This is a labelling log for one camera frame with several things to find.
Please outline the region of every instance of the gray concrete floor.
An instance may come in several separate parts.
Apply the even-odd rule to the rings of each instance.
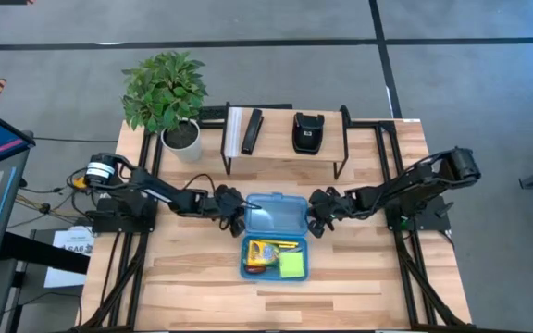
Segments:
[[[378,2],[386,38],[533,37],[530,0]],[[367,1],[357,0],[47,0],[0,6],[0,43],[374,36]],[[40,136],[115,139],[123,117],[120,70],[161,51],[0,51],[0,78],[7,79],[0,117]],[[346,104],[353,117],[390,116],[376,46],[189,51],[207,64],[209,105]],[[533,173],[533,44],[390,46],[389,52],[403,116],[422,119],[432,152],[456,144],[472,148],[483,172],[475,187],[446,195],[455,201],[453,239],[474,322],[533,331],[533,190],[517,184]],[[25,178],[33,188],[61,185],[90,154],[114,148],[38,142]],[[61,197],[42,199],[54,203]],[[10,223],[32,216],[19,207]],[[62,227],[44,218],[17,232]],[[20,331],[43,331],[43,317],[50,319],[47,329],[67,328],[75,305],[60,304],[28,306]]]

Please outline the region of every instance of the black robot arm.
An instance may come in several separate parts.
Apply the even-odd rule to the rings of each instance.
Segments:
[[[122,176],[125,168],[130,171],[129,178]],[[226,185],[219,185],[214,189],[213,196],[205,190],[177,189],[117,154],[93,155],[84,179],[88,188],[107,192],[112,200],[119,202],[120,204],[114,207],[116,210],[121,210],[123,215],[144,217],[148,202],[145,197],[151,196],[166,203],[170,210],[179,216],[226,221],[225,224],[220,223],[220,226],[225,225],[225,228],[229,228],[233,237],[239,236],[244,231],[242,222],[244,200],[235,188]],[[94,228],[96,216],[104,218],[107,214],[107,210],[92,213]]]
[[[439,164],[437,171],[433,169],[436,164]],[[324,226],[334,231],[333,220],[366,219],[388,204],[398,204],[402,216],[412,217],[425,210],[427,203],[444,191],[471,186],[479,179],[472,151],[456,147],[427,156],[376,187],[348,190],[343,196],[333,187],[316,190],[309,200],[309,215],[313,218],[309,229],[320,238]]]

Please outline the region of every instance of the blue plastic container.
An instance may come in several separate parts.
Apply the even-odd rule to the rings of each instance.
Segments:
[[[304,281],[309,275],[307,233],[307,201],[303,197],[281,193],[250,194],[246,201],[262,209],[247,208],[244,213],[246,236],[242,240],[240,274],[243,278],[267,281]],[[261,274],[249,274],[244,270],[248,242],[252,240],[297,241],[304,254],[303,277],[281,278],[278,267],[270,267]]]

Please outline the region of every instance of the container lid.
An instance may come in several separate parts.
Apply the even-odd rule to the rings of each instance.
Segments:
[[[246,231],[254,233],[305,235],[307,232],[307,201],[303,197],[281,193],[250,194],[244,212]],[[251,208],[255,204],[261,209]]]

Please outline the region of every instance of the paper sign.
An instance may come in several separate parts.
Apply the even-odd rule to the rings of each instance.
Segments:
[[[93,237],[85,227],[73,227],[69,230],[55,232],[53,246],[80,253],[87,256],[92,255]],[[64,270],[48,267],[45,288],[58,288],[68,286],[80,286],[85,283],[85,275],[67,272]]]

